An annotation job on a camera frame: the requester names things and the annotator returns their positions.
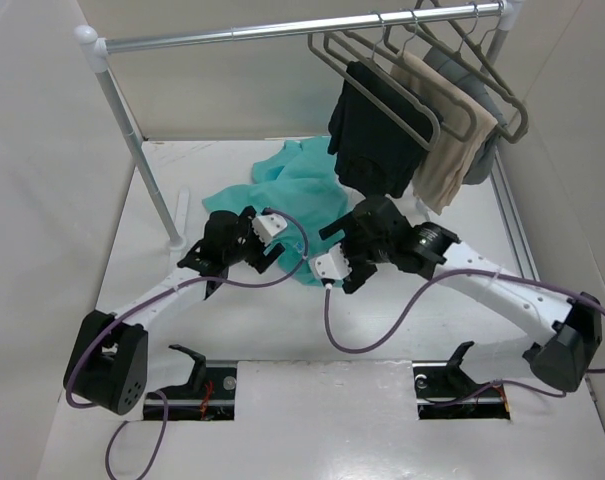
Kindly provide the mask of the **teal t shirt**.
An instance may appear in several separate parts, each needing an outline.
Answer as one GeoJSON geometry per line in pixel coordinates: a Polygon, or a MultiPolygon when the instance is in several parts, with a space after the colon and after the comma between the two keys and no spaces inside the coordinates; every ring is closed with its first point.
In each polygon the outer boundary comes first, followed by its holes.
{"type": "Polygon", "coordinates": [[[323,241],[319,231],[348,210],[348,195],[334,172],[330,138],[235,142],[222,174],[223,188],[202,200],[208,212],[236,214],[251,206],[274,208],[296,219],[309,242],[309,257],[324,253],[340,238],[323,241]]]}

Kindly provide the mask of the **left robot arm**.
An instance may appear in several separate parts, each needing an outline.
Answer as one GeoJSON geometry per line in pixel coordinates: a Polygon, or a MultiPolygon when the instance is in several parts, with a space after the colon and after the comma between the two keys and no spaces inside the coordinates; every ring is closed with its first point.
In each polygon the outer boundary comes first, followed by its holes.
{"type": "Polygon", "coordinates": [[[146,390],[151,327],[229,284],[231,266],[246,262],[259,270],[274,238],[272,219],[252,207],[238,215],[213,212],[203,237],[158,285],[111,312],[87,314],[63,380],[67,404],[102,407],[117,415],[130,412],[146,390]]]}

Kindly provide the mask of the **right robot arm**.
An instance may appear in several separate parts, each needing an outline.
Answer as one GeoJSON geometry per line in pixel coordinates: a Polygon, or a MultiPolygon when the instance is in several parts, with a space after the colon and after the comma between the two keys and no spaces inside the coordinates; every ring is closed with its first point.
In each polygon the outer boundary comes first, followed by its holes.
{"type": "Polygon", "coordinates": [[[320,229],[342,239],[311,259],[315,277],[331,290],[357,291],[380,264],[445,285],[510,321],[532,339],[523,354],[533,375],[563,393],[578,389],[602,342],[601,305],[588,294],[517,277],[487,260],[450,230],[433,222],[413,225],[385,196],[359,202],[320,229]]]}

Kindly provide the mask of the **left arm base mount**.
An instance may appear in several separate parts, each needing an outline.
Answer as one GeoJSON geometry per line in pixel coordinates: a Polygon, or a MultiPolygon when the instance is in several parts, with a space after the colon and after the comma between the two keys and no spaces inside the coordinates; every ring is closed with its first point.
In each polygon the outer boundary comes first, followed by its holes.
{"type": "Polygon", "coordinates": [[[188,347],[171,344],[151,361],[142,419],[231,421],[235,414],[238,363],[209,360],[188,347]]]}

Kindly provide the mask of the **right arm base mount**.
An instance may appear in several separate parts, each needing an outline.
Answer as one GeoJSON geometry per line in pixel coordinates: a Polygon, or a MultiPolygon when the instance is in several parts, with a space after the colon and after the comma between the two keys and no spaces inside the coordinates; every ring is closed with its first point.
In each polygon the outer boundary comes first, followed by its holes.
{"type": "Polygon", "coordinates": [[[463,342],[448,359],[412,364],[420,420],[511,419],[504,389],[477,383],[462,369],[473,346],[473,341],[463,342]]]}

